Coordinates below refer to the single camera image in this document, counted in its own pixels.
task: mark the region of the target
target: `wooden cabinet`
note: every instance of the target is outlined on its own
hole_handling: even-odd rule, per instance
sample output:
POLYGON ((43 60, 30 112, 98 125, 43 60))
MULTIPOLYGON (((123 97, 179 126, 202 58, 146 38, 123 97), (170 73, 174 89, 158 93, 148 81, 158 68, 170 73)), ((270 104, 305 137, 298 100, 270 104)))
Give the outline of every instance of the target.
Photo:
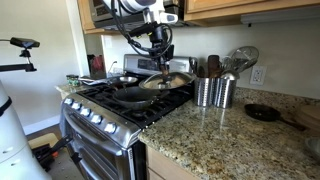
POLYGON ((199 178, 182 169, 170 159, 147 146, 147 166, 149 180, 197 180, 199 178))
POLYGON ((85 34, 120 34, 117 31, 95 28, 90 15, 89 0, 78 0, 78 7, 82 29, 85 34))
POLYGON ((242 14, 319 4, 320 0, 187 0, 184 20, 201 26, 240 24, 242 14))

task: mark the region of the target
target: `black pan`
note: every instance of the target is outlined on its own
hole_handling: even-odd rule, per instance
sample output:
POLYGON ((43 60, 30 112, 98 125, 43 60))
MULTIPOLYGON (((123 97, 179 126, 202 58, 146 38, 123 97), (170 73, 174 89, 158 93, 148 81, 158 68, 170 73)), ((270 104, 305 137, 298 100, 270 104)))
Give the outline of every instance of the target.
POLYGON ((280 120, 290 126, 297 128, 298 130, 305 130, 306 128, 300 124, 286 121, 281 117, 281 113, 276 109, 261 105, 261 104, 247 104, 244 106, 246 114, 254 119, 261 121, 276 121, 280 120))
POLYGON ((113 99, 126 108, 140 110, 149 107, 156 100, 167 95, 169 91, 142 89, 139 86, 123 88, 113 94, 113 99))

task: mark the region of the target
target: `stainless steel utensil holder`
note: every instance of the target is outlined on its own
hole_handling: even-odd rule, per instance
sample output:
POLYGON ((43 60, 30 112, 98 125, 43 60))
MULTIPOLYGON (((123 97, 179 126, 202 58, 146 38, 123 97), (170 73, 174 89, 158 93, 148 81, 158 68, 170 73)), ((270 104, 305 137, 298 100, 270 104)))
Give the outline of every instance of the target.
POLYGON ((210 106, 212 104, 212 91, 214 89, 214 78, 195 79, 194 103, 197 106, 210 106))
POLYGON ((213 90, 212 104, 218 108, 232 107, 232 100, 237 80, 216 78, 213 90))

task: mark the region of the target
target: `pot lid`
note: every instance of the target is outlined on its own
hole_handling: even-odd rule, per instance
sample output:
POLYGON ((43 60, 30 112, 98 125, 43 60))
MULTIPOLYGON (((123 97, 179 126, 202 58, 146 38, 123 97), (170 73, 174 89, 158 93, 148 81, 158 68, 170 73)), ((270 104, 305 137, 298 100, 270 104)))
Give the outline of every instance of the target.
POLYGON ((185 72, 171 72, 167 76, 155 74, 140 82, 139 86, 143 89, 174 89, 184 86, 195 79, 195 75, 185 72))

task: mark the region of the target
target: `oven handle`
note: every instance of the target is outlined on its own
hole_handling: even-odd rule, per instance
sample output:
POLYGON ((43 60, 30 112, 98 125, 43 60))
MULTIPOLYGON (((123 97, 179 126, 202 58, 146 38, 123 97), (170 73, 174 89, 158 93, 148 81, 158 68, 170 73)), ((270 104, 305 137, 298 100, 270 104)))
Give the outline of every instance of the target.
POLYGON ((122 155, 122 150, 118 146, 116 146, 113 142, 100 141, 99 139, 95 138, 94 136, 92 136, 89 133, 87 133, 84 130, 82 130, 76 123, 74 123, 73 120, 70 117, 70 116, 73 116, 73 115, 67 114, 67 112, 65 110, 63 111, 63 113, 65 115, 66 120, 70 124, 70 126, 72 126, 72 128, 74 130, 76 130, 78 133, 80 133, 86 139, 88 139, 89 141, 91 141, 94 144, 97 144, 99 146, 103 146, 104 149, 107 150, 109 153, 112 153, 112 154, 114 154, 116 156, 121 156, 122 155))
POLYGON ((87 162, 82 159, 80 161, 80 164, 84 167, 85 171, 91 176, 93 177, 93 179, 101 179, 101 177, 99 177, 92 169, 91 167, 87 164, 87 162))

